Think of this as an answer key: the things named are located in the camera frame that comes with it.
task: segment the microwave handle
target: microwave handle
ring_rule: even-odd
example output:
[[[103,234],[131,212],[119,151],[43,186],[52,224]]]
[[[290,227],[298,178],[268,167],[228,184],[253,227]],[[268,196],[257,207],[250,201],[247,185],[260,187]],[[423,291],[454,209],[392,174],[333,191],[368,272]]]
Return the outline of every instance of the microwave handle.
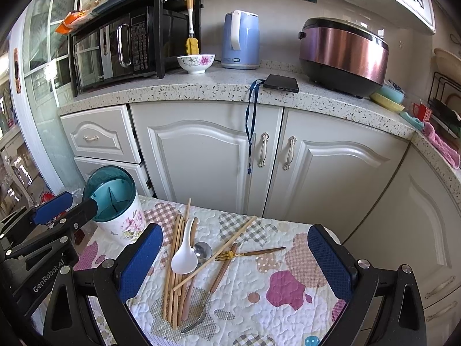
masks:
[[[128,28],[128,32],[130,32],[130,26],[126,23],[122,23],[120,26],[117,27],[117,47],[118,47],[118,62],[124,68],[127,68],[131,65],[131,59],[128,63],[123,60],[123,49],[122,49],[122,27],[126,26]]]

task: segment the white spoon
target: white spoon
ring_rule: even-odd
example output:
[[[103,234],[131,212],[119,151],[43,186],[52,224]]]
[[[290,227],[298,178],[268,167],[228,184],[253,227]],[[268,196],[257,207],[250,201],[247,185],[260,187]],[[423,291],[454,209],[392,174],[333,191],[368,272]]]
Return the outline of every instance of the white spoon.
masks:
[[[171,260],[171,269],[176,274],[187,274],[197,268],[198,260],[195,251],[190,246],[190,231],[194,219],[190,219],[184,230],[183,242]]]

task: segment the gold fork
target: gold fork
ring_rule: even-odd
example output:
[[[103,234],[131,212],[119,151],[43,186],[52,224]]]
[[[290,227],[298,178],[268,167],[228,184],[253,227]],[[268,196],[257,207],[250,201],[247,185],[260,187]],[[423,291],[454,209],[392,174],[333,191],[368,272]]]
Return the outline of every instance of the gold fork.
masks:
[[[232,251],[224,251],[221,252],[218,256],[216,256],[217,261],[222,261],[222,260],[230,260],[235,258],[236,256],[253,256],[253,255],[262,255],[262,254],[268,254],[269,252],[275,252],[275,251],[280,251],[282,249],[285,249],[286,247],[276,247],[273,249],[259,249],[257,251],[251,251],[251,252],[244,252],[241,254],[236,254]]]

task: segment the white kettle handle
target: white kettle handle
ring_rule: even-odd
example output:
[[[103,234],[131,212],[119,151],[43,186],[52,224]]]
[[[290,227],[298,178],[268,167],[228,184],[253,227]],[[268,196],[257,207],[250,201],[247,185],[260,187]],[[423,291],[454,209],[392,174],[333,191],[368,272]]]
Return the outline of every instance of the white kettle handle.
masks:
[[[232,12],[232,20],[231,20],[231,29],[230,29],[230,38],[231,38],[231,45],[233,50],[240,50],[240,41],[238,39],[240,33],[240,18],[241,12],[235,10]]]

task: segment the black microwave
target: black microwave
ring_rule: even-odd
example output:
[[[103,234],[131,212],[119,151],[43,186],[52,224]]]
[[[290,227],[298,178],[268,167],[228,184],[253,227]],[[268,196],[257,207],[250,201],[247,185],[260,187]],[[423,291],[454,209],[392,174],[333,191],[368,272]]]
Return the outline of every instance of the black microwave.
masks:
[[[75,83],[78,92],[105,87],[120,80],[156,74],[153,6],[131,10],[88,33],[71,37]],[[188,18],[163,10],[160,16],[165,70],[178,68],[185,54]]]

